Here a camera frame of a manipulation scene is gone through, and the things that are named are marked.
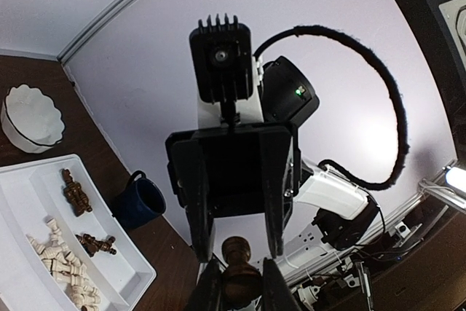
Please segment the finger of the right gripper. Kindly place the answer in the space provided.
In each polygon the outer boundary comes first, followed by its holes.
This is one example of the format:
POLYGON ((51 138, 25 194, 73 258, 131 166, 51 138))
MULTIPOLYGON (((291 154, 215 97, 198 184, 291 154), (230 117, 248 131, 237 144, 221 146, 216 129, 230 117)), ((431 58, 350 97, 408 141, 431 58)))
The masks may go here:
POLYGON ((183 189, 187 196, 186 215, 191 230, 191 241, 197 258, 209 261, 212 257, 213 217, 208 209, 208 175, 202 147, 197 141, 185 141, 186 174, 183 189))
POLYGON ((271 256, 282 256, 285 229, 285 191, 291 146, 289 132, 267 132, 260 137, 261 182, 266 235, 271 256))

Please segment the dark rook piece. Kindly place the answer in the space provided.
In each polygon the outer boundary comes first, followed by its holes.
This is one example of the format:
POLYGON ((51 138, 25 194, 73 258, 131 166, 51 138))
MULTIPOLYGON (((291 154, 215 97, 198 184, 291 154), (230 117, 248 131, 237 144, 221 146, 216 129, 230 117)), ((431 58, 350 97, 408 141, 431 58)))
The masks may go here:
POLYGON ((263 291, 261 273, 249 263, 250 245, 244 237, 233 236, 223 242, 221 251, 227 263, 222 273, 224 301, 232 309, 246 307, 263 291))

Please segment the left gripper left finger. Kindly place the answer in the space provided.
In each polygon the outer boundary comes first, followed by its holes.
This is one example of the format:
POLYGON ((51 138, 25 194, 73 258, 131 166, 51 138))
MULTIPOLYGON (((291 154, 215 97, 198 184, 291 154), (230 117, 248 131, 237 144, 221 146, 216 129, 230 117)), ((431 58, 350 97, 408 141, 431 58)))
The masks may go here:
POLYGON ((184 311, 219 311, 223 309, 222 273, 219 261, 212 258, 203 270, 184 311))

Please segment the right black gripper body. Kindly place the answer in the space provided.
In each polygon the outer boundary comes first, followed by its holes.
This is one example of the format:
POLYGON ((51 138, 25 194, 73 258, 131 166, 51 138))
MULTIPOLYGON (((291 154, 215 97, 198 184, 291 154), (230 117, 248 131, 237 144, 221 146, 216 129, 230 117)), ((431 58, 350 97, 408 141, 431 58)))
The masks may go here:
MULTIPOLYGON (((299 184, 299 172, 292 168, 292 164, 299 160, 300 153, 298 130, 293 124, 252 124, 233 130, 214 127, 172 133, 165 141, 167 169, 173 192, 185 213, 188 203, 183 189, 185 141, 197 141, 202 147, 208 175, 208 209, 213 218, 263 213, 260 137, 267 132, 291 134, 285 188, 294 192, 299 184)), ((285 217, 289 218, 291 212, 291 198, 285 196, 285 217)))

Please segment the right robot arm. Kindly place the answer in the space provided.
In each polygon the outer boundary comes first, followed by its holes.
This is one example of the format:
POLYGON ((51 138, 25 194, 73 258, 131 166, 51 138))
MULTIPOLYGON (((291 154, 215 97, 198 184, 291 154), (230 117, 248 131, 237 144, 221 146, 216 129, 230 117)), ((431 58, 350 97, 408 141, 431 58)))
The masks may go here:
POLYGON ((317 109, 309 80, 287 58, 265 68, 264 121, 171 134, 165 147, 173 191, 189 222, 197 258, 213 255, 217 218, 265 216, 273 257, 297 202, 317 208, 322 242, 343 251, 360 241, 379 212, 368 187, 328 161, 303 161, 298 128, 317 109))

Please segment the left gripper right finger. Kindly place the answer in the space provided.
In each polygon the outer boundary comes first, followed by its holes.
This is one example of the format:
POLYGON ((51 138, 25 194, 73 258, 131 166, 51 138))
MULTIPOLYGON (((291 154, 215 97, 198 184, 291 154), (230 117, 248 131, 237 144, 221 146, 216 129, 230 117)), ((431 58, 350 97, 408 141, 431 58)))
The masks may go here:
POLYGON ((301 308, 273 259, 263 260, 262 310, 299 311, 301 308))

